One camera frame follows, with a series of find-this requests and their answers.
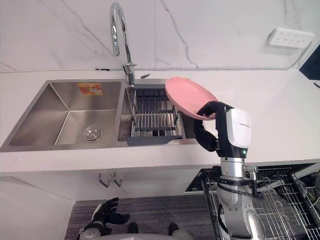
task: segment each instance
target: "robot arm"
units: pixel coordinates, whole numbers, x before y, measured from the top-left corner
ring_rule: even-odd
[[[224,209],[230,239],[264,239],[263,224],[252,204],[252,198],[258,196],[255,179],[257,168],[250,168],[250,179],[245,177],[248,170],[245,158],[251,141],[250,115],[219,101],[208,102],[197,114],[215,114],[218,138],[205,130],[201,120],[195,120],[194,133],[203,148],[216,151],[221,159],[217,196]]]

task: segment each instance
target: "gray carpet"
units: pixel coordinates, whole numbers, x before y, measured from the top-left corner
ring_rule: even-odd
[[[91,220],[102,200],[77,201],[72,209],[65,240],[76,240],[79,229]],[[136,222],[139,233],[168,234],[170,223],[191,231],[198,240],[213,239],[208,208],[203,195],[161,196],[120,199],[118,213],[130,213],[127,224],[113,225],[113,234],[126,233],[130,222]]]

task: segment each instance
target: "pink plate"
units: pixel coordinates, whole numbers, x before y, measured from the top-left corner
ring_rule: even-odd
[[[169,100],[185,115],[198,120],[213,120],[215,117],[200,116],[197,112],[210,101],[218,99],[208,90],[188,78],[172,77],[165,82]]]

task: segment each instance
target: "wall outlet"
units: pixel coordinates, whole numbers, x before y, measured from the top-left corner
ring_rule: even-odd
[[[275,46],[303,49],[310,44],[314,37],[312,32],[278,27],[273,30],[268,43]]]

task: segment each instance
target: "dishwasher rack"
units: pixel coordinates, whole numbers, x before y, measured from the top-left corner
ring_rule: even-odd
[[[263,199],[253,199],[267,240],[320,240],[320,216],[290,167],[260,169],[258,191]],[[215,240],[229,240],[218,223],[219,200],[216,176],[207,171],[202,176],[202,189],[209,207]]]

